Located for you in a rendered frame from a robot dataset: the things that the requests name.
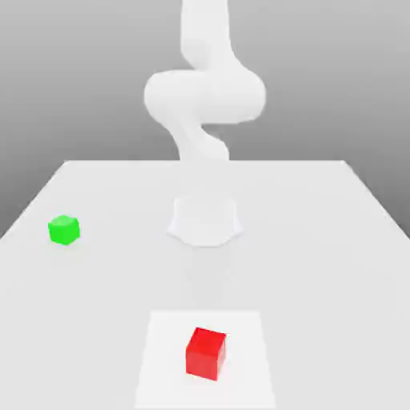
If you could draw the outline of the small red cube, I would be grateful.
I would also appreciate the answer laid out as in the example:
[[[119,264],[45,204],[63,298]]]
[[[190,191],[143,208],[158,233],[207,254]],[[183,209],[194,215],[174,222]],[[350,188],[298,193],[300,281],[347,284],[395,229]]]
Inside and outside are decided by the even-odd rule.
[[[196,328],[185,351],[186,373],[217,381],[226,358],[227,334]]]

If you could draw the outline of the small green cube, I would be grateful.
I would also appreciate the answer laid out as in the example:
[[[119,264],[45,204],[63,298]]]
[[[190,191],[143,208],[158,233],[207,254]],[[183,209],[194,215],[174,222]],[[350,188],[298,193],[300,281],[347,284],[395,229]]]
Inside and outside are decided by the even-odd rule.
[[[80,237],[79,221],[75,217],[60,215],[48,223],[48,231],[52,242],[69,245]]]

